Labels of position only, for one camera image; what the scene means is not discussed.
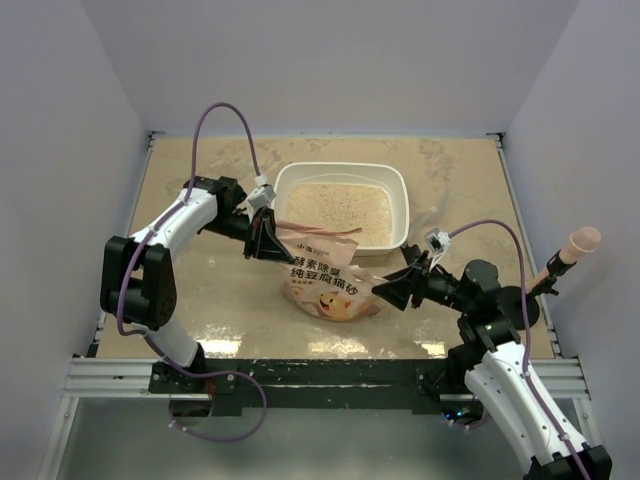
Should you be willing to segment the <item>black bag clip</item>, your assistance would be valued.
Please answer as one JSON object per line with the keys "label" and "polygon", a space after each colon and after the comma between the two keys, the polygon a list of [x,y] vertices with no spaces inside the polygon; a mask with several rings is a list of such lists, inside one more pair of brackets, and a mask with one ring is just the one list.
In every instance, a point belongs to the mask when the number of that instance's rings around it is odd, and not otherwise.
{"label": "black bag clip", "polygon": [[420,274],[422,276],[429,274],[432,257],[428,250],[421,250],[417,244],[414,244],[403,245],[401,252],[410,274]]}

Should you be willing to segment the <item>orange cat litter bag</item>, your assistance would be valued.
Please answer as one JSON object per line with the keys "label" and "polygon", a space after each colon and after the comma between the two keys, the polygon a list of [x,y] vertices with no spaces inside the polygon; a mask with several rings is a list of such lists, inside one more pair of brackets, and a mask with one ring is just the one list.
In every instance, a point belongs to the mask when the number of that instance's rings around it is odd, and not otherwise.
{"label": "orange cat litter bag", "polygon": [[278,266],[281,292],[306,313],[333,322],[352,322],[382,311],[372,289],[382,282],[354,265],[359,228],[329,231],[286,221],[277,223],[277,239],[294,257]]}

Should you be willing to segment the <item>white litter box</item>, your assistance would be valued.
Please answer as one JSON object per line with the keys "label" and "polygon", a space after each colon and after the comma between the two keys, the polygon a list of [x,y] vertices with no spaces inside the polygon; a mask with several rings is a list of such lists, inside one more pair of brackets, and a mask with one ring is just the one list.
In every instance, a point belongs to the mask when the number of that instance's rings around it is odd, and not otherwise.
{"label": "white litter box", "polygon": [[385,255],[409,236],[409,196],[402,174],[384,164],[292,163],[275,181],[276,219],[329,231],[359,228],[358,256]]}

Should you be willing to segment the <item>beige litter scoop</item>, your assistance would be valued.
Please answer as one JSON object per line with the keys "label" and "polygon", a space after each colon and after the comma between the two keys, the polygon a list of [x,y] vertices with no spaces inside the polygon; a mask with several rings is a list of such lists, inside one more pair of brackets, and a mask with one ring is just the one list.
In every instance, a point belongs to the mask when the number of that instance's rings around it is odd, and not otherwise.
{"label": "beige litter scoop", "polygon": [[543,294],[557,295],[554,288],[558,278],[565,275],[577,261],[593,253],[601,242],[601,233],[592,226],[582,227],[569,236],[567,244],[558,250],[527,287],[527,297]]}

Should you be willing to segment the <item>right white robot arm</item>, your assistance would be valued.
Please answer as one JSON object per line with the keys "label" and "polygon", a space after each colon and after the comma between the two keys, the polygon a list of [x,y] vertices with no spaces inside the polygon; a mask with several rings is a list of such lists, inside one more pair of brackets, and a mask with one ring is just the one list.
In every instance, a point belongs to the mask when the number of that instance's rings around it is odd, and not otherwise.
{"label": "right white robot arm", "polygon": [[526,355],[522,315],[538,315],[521,290],[501,286],[498,269],[470,261],[461,277],[420,262],[385,276],[372,292],[399,310],[429,300],[460,312],[460,345],[449,350],[432,384],[436,397],[470,392],[499,427],[527,479],[607,479],[612,460],[572,425]]}

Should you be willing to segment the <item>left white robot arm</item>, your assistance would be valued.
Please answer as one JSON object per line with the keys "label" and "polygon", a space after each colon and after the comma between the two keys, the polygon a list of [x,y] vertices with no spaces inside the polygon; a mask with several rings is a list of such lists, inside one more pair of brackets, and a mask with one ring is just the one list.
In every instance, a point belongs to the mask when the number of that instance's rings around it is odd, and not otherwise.
{"label": "left white robot arm", "polygon": [[229,177],[189,180],[146,228],[107,241],[100,306],[115,317],[120,335],[139,335],[156,352],[153,383],[192,393],[208,379],[203,347],[175,314],[173,260],[194,236],[209,231],[242,242],[245,258],[294,264],[276,236],[275,191],[263,175],[256,184],[246,193]]}

